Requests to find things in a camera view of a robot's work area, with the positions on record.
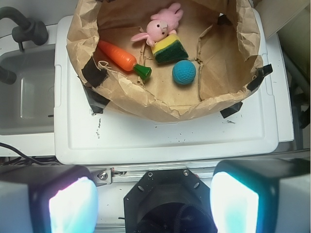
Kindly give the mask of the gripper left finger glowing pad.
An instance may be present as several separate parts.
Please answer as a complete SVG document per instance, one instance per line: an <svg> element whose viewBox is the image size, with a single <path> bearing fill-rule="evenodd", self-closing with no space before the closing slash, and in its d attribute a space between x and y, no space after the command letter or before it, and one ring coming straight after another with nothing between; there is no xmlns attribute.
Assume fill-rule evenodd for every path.
<svg viewBox="0 0 311 233"><path fill-rule="evenodd" d="M2 166L2 233L92 233L98 190L84 166Z"/></svg>

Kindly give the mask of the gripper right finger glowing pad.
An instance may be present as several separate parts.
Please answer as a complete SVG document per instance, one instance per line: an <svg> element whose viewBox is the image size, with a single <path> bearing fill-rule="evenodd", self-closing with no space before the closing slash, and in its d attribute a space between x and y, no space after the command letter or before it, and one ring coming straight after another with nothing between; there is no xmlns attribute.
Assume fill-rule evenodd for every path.
<svg viewBox="0 0 311 233"><path fill-rule="evenodd" d="M309 233L311 163L222 160L211 181L210 205L221 233Z"/></svg>

